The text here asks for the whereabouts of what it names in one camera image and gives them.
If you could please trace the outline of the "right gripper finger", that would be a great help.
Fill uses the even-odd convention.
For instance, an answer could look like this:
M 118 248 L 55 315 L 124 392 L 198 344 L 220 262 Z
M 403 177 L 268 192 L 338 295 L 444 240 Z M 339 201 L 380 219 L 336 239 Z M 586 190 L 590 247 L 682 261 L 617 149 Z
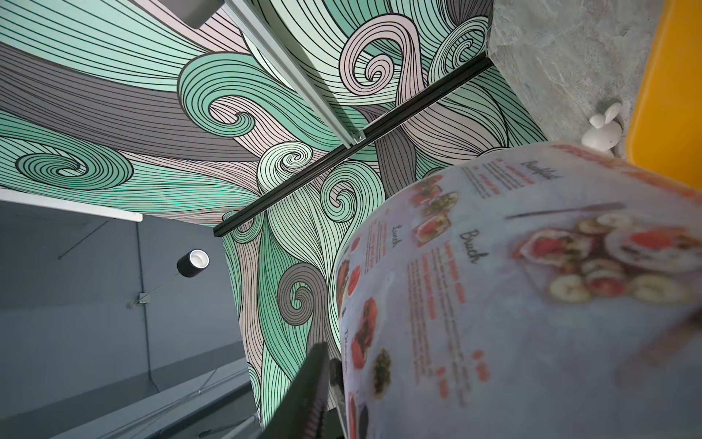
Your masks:
M 259 438 L 322 438 L 329 392 L 326 342 L 317 343 Z

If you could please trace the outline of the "special menu paper sheet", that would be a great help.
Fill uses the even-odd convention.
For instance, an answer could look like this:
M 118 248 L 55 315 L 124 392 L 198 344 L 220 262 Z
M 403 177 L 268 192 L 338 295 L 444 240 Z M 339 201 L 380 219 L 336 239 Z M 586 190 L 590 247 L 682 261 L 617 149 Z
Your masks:
M 701 194 L 523 146 L 389 198 L 336 265 L 351 438 L 698 438 Z

